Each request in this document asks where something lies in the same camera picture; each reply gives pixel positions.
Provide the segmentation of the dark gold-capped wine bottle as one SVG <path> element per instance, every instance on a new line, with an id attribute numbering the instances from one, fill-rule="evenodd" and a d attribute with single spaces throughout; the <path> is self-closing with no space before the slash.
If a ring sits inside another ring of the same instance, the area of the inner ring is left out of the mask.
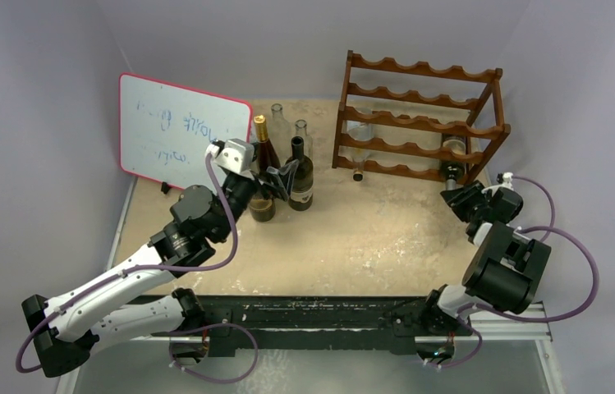
<path id="1" fill-rule="evenodd" d="M 269 138 L 266 117 L 264 115 L 254 116 L 253 121 L 258 140 L 257 161 L 259 171 L 266 172 L 269 167 L 280 168 L 280 159 Z"/>

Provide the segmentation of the clear slim glass bottle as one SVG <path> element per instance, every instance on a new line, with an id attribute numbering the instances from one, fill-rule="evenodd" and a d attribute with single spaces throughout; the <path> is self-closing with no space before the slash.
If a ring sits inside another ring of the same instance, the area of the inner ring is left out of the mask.
<path id="1" fill-rule="evenodd" d="M 274 103 L 268 120 L 268 133 L 278 157 L 284 163 L 291 156 L 291 125 L 284 117 L 283 106 Z"/>

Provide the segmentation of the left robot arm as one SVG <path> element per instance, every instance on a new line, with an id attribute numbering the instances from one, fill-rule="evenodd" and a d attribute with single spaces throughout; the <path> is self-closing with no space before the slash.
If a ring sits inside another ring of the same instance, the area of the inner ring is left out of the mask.
<path id="1" fill-rule="evenodd" d="M 252 172 L 244 163 L 225 167 L 223 182 L 206 156 L 212 188 L 186 188 L 170 208 L 172 220 L 124 262 L 63 295 L 32 295 L 21 304 L 29 327 L 18 350 L 20 373 L 42 371 L 55 378 L 79 368 L 96 351 L 147 334 L 170 332 L 185 336 L 205 330 L 204 314 L 195 294 L 183 290 L 160 303 L 130 307 L 144 292 L 187 273 L 224 268 L 234 260 L 237 223 L 260 194 L 289 199 L 298 164 Z"/>

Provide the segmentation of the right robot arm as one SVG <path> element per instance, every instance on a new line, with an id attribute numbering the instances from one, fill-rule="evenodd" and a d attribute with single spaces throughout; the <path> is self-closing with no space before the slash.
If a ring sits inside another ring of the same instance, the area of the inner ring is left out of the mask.
<path id="1" fill-rule="evenodd" d="M 458 310 L 468 304 L 523 313 L 535 297 L 551 248 L 509 225 L 523 207 L 522 197 L 509 187 L 486 188 L 479 181 L 465 186 L 447 181 L 440 195 L 467 224 L 465 233 L 477 251 L 459 285 L 429 293 L 420 311 L 422 328 L 432 334 L 456 330 Z"/>

